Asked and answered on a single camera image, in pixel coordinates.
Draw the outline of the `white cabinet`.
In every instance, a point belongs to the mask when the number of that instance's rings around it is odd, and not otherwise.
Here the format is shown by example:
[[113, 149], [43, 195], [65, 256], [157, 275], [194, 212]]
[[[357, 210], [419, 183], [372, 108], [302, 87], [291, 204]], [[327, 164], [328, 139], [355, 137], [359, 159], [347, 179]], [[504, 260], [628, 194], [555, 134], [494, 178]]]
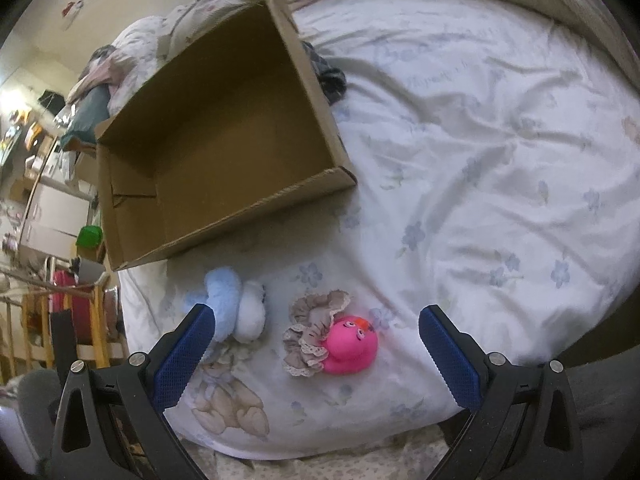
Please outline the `white cabinet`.
[[37, 183], [17, 237], [18, 261], [40, 266], [49, 257], [73, 259], [78, 234], [89, 221], [90, 205], [85, 197]]

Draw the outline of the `pink rubber duck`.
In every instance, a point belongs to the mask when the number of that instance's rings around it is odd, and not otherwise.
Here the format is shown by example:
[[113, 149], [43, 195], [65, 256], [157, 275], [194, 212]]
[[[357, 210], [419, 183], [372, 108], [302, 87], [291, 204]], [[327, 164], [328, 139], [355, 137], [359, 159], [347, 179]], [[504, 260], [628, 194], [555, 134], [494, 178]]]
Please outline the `pink rubber duck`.
[[365, 318], [347, 315], [334, 321], [321, 347], [326, 352], [322, 360], [326, 374], [357, 374], [373, 364], [378, 354], [378, 334]]

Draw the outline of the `beige lace scrunchie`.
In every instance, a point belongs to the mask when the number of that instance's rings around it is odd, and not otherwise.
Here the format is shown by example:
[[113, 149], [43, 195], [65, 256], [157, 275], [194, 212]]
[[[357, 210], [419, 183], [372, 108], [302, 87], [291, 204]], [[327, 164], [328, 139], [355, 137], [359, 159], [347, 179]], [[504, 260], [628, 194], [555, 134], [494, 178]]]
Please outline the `beige lace scrunchie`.
[[342, 290], [303, 296], [290, 307], [292, 324], [283, 333], [283, 368], [293, 377], [312, 377], [326, 368], [329, 351], [323, 343], [350, 296]]

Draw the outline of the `light blue fluffy scrunchie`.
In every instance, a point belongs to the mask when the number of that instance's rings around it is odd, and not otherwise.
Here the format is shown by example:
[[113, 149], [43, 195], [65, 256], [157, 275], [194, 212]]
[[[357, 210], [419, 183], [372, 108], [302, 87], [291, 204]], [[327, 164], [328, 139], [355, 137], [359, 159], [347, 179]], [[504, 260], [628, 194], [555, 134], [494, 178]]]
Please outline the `light blue fluffy scrunchie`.
[[209, 307], [215, 317], [212, 343], [221, 344], [235, 329], [242, 291], [242, 282], [235, 270], [228, 266], [210, 270], [205, 274], [204, 287], [184, 296], [183, 312], [188, 313], [197, 304]]

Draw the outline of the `white floral bed sheet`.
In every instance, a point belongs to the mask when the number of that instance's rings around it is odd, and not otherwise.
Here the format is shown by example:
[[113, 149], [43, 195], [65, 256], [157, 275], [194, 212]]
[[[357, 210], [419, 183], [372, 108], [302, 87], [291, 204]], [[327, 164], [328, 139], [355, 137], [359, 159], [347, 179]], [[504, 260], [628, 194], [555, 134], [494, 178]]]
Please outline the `white floral bed sheet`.
[[[499, 0], [319, 0], [303, 37], [348, 87], [332, 108], [356, 188], [181, 257], [124, 271], [132, 350], [182, 319], [216, 266], [264, 286], [256, 344], [225, 344], [166, 414], [249, 460], [354, 448], [431, 426], [456, 404], [418, 334], [438, 304], [514, 363], [548, 361], [639, 281], [639, 93], [603, 52]], [[373, 364], [283, 368], [290, 307], [342, 290]]]

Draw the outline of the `wooden chair frame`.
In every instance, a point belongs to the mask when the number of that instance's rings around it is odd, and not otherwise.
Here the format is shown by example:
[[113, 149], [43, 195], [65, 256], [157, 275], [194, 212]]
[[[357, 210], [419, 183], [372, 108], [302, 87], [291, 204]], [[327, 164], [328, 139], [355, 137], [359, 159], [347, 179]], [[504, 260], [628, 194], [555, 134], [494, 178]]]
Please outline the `wooden chair frame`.
[[[62, 292], [65, 309], [53, 312], [51, 298]], [[91, 344], [76, 340], [70, 298], [90, 300]], [[104, 272], [93, 283], [61, 287], [18, 272], [1, 270], [1, 382], [37, 368], [52, 370], [66, 359], [96, 368], [128, 356], [116, 278]]]

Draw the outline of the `dark crumpled cloth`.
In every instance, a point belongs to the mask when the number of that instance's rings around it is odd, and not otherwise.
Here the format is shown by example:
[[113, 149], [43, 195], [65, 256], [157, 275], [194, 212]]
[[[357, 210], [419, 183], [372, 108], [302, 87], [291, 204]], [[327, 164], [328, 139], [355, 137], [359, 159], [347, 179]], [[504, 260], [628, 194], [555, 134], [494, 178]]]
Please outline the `dark crumpled cloth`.
[[303, 41], [303, 48], [328, 103], [333, 105], [341, 101], [347, 89], [346, 76], [343, 71], [322, 58], [308, 41]]

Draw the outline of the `teal pillow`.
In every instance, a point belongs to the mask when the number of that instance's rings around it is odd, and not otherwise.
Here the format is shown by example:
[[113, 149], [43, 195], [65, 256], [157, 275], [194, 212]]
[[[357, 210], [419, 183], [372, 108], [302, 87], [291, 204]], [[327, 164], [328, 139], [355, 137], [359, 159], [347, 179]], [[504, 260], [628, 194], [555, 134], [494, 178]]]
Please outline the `teal pillow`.
[[87, 146], [89, 148], [96, 146], [94, 129], [110, 118], [108, 111], [110, 99], [111, 92], [107, 84], [99, 84], [85, 95], [65, 133], [60, 137], [63, 151], [79, 151]]

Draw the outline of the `green plastic container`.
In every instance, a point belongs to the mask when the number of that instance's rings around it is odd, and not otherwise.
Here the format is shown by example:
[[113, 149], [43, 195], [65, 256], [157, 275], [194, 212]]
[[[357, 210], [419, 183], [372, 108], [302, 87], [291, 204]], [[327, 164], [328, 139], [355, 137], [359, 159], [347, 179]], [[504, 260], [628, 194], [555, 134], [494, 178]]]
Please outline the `green plastic container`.
[[103, 242], [103, 231], [100, 226], [83, 226], [77, 237], [76, 246], [84, 249], [99, 248]]

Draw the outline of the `pink bag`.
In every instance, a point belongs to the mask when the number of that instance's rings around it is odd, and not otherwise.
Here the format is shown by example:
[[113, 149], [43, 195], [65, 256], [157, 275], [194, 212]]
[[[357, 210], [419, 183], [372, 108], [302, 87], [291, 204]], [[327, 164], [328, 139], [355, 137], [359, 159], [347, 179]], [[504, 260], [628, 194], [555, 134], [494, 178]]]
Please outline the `pink bag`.
[[[53, 284], [61, 287], [75, 286], [75, 275], [64, 270], [55, 271], [53, 273]], [[55, 292], [52, 295], [51, 308], [53, 312], [60, 312], [65, 309], [65, 299], [62, 292]], [[72, 310], [72, 319], [78, 344], [91, 344], [90, 300], [72, 296], [70, 298], [70, 310]]]

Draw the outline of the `brown cardboard box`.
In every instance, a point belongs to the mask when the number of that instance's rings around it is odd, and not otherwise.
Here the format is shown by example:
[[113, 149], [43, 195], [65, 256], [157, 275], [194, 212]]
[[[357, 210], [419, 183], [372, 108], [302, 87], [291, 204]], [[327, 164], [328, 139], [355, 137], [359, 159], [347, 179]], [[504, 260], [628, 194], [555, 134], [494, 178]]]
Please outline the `brown cardboard box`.
[[116, 270], [163, 260], [356, 174], [282, 0], [258, 0], [162, 67], [96, 127]]

